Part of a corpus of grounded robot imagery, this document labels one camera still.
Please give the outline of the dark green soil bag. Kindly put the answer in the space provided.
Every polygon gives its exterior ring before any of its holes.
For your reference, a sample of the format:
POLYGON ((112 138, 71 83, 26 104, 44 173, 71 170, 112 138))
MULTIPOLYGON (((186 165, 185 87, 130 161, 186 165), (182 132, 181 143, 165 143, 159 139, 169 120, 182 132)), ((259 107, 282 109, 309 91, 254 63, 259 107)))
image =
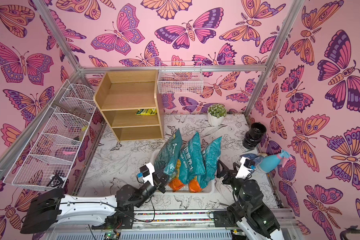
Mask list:
POLYGON ((182 135, 180 129, 177 129, 160 149, 154 161, 155 172, 157 174, 163 173, 167 175, 168 182, 170 182, 176 175, 175 169, 182 144, 182 135))

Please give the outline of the teal orange fertilizer bag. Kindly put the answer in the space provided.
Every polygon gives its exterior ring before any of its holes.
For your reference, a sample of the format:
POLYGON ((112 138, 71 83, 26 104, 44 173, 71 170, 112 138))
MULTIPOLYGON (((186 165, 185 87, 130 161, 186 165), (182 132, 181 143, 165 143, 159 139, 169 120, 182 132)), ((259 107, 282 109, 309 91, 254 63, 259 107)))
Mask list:
POLYGON ((203 175, 197 176, 197 182, 201 189, 206 188, 209 182, 215 179, 215 173, 218 168, 218 160, 221 156, 221 141, 222 137, 213 140, 202 151, 206 172, 203 175))
POLYGON ((181 149, 176 165, 176 176, 172 181, 173 190, 177 191, 189 184, 196 176, 206 173, 198 132, 181 149))

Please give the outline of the small yellow packet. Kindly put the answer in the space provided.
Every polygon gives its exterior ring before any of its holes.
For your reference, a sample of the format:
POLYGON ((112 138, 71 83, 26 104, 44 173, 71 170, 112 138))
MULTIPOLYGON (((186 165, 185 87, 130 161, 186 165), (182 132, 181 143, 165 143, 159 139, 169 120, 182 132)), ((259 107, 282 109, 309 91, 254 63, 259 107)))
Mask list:
POLYGON ((139 109, 136 112, 138 116, 153 116, 157 114, 157 109, 139 109))

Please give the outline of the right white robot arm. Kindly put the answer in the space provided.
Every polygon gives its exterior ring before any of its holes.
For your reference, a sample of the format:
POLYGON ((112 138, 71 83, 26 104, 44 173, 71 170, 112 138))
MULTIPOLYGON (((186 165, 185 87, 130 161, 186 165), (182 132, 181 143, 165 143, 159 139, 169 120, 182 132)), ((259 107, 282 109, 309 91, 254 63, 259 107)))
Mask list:
POLYGON ((214 211, 215 227, 238 227, 248 240, 283 240, 281 226, 274 213, 263 202, 264 194, 256 180, 252 179, 254 161, 242 159, 229 169, 218 161, 217 178, 232 187, 234 202, 225 211, 214 211))

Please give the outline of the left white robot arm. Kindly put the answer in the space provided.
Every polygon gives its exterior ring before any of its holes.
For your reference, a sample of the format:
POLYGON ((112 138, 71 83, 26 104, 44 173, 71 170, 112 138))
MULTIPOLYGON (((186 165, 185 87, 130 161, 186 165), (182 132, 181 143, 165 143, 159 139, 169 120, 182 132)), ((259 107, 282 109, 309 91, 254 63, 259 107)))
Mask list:
POLYGON ((134 209, 146 203, 157 190, 166 191, 169 176, 152 174, 153 181, 139 188, 122 186, 115 195, 77 197, 54 189, 31 200, 21 234, 45 232, 57 226, 89 226, 91 230, 131 229, 138 219, 134 209))

